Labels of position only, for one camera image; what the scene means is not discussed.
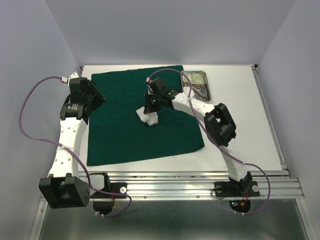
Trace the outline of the white gauze pad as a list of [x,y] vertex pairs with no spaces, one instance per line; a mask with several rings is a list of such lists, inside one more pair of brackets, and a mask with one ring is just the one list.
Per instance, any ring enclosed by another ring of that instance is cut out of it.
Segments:
[[158,123],[158,114],[156,112],[152,112],[148,114],[147,124],[149,126],[156,125]]
[[147,120],[148,120],[148,113],[144,113],[145,111],[145,107],[142,106],[140,108],[138,108],[136,110],[136,114],[138,115],[139,119],[143,122],[143,123],[147,123]]

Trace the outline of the stainless steel tray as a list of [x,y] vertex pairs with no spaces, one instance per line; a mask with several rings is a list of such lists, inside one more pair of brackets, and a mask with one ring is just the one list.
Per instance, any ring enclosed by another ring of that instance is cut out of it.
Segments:
[[[204,84],[192,84],[190,79],[185,75],[186,72],[196,72],[203,75]],[[207,73],[204,70],[183,70],[181,75],[181,85],[184,93],[188,94],[190,86],[192,87],[191,95],[202,102],[210,102],[212,100]]]

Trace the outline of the green surgical drape cloth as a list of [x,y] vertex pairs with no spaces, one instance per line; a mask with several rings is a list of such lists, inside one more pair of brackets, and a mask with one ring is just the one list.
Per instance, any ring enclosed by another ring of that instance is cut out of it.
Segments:
[[168,107],[144,113],[147,78],[180,90],[183,66],[94,73],[106,101],[89,119],[87,165],[102,166],[194,153],[204,148],[197,120]]

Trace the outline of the clear bag of swabs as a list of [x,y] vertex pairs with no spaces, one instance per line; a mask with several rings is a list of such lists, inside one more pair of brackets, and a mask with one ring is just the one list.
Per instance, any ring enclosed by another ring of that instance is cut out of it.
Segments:
[[193,85],[204,85],[205,84],[204,77],[200,73],[188,71],[185,73],[185,75],[189,78],[190,82]]

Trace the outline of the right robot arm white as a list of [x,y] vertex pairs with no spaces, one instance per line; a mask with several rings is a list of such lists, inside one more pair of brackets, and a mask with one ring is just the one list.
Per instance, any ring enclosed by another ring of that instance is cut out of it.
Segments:
[[231,192],[242,195],[248,190],[252,176],[245,164],[236,160],[236,124],[223,103],[212,105],[199,101],[185,92],[169,88],[163,79],[147,78],[148,93],[145,94],[145,114],[153,114],[162,109],[170,108],[189,114],[197,120],[205,131],[208,139],[220,150],[228,169]]

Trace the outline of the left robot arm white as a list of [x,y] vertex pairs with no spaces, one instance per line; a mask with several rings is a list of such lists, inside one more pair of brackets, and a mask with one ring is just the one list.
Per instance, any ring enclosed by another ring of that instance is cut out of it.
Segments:
[[86,77],[68,81],[70,94],[60,110],[60,137],[53,165],[39,189],[53,209],[85,207],[90,200],[90,185],[79,178],[78,158],[83,135],[93,111],[106,99]]

